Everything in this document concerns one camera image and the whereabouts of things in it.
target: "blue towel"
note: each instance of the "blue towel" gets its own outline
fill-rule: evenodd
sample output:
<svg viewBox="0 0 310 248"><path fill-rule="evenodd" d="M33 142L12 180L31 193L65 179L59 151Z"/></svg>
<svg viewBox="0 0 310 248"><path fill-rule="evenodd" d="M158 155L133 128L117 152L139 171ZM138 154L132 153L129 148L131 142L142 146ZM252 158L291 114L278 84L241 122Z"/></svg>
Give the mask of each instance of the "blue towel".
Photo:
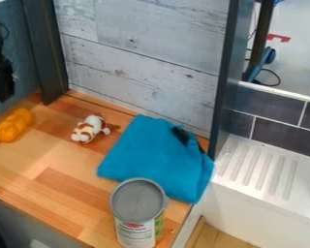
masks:
<svg viewBox="0 0 310 248"><path fill-rule="evenodd" d="M200 152L196 137L185 146L164 119L138 115L98 167L97 174L123 181L145 177L159 183L167 196L197 203L214 164Z"/></svg>

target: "wooden shelf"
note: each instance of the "wooden shelf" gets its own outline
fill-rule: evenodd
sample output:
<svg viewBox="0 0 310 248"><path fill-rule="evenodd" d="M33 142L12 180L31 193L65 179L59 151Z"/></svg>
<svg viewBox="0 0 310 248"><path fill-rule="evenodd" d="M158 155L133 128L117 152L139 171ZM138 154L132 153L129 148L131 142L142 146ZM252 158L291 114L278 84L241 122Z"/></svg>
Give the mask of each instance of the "wooden shelf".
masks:
<svg viewBox="0 0 310 248"><path fill-rule="evenodd" d="M68 94L45 107L34 93L0 115L2 121L19 107L35 115L18 140L0 142L0 201L85 246L120 247L109 210L109 194L117 183L96 176L96 168L136 113L74 91ZM71 141L76 123L94 113L121 128L89 144ZM207 140L200 141L205 148ZM158 247L171 246L190 206L170 201L167 231Z"/></svg>

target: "black cord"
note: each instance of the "black cord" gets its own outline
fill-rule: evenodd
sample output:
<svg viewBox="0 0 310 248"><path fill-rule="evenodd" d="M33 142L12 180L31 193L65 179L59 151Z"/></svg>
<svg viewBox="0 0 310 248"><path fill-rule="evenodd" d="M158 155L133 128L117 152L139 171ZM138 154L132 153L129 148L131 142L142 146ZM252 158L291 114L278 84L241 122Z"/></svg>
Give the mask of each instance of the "black cord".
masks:
<svg viewBox="0 0 310 248"><path fill-rule="evenodd" d="M269 70L269 69L266 69L266 68L262 68L261 71L266 71L266 72L272 73L275 77L277 77L278 82L277 82L276 84L266 84L266 83L262 83L262 82L260 82L260 81L258 81L258 80L256 80L256 79L254 79L254 82L255 82L256 84L260 84L260 85L268 86L268 87L275 87L275 86L278 86L279 84L282 83L282 79L280 79L280 77L278 76L278 74L276 74L275 72L273 72L273 71L271 71L271 70Z"/></svg>

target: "metal can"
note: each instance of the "metal can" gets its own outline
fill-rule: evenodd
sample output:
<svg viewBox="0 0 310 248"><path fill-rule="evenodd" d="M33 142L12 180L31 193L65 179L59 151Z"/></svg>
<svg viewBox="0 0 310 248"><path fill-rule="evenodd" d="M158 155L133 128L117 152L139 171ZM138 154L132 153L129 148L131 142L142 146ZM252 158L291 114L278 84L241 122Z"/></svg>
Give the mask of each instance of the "metal can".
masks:
<svg viewBox="0 0 310 248"><path fill-rule="evenodd" d="M133 178L111 193L118 242L126 248L152 248L164 234L165 209L169 198L156 182Z"/></svg>

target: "plush toy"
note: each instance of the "plush toy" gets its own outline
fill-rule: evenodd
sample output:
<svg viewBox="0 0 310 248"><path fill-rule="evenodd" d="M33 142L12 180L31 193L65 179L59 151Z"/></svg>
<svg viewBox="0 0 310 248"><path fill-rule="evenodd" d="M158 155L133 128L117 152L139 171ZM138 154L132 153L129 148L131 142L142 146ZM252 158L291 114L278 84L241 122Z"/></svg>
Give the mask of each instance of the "plush toy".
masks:
<svg viewBox="0 0 310 248"><path fill-rule="evenodd" d="M111 128L119 128L119 126L107 124L104 118L97 115L89 115L84 121L79 122L71 134L71 139L88 143L92 141L96 135L103 133L108 136Z"/></svg>

